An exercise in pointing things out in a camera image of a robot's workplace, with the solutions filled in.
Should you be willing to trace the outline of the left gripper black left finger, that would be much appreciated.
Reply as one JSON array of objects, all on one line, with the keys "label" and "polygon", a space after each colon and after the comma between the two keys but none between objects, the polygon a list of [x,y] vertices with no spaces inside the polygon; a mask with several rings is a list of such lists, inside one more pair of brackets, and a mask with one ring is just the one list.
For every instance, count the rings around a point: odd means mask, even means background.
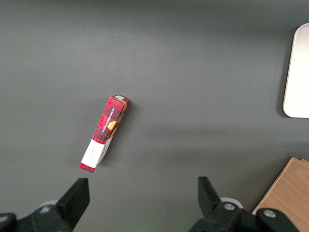
[{"label": "left gripper black left finger", "polygon": [[72,232],[90,202],[87,178],[79,178],[55,204],[45,204],[31,214],[35,232]]}]

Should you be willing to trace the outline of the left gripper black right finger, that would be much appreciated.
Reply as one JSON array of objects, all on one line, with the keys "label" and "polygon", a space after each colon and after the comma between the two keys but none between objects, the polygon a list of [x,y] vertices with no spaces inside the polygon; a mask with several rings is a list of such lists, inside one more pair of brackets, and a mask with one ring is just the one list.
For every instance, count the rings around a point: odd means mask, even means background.
[{"label": "left gripper black right finger", "polygon": [[205,177],[198,178],[198,204],[203,218],[191,232],[255,232],[255,217],[232,201],[222,201]]}]

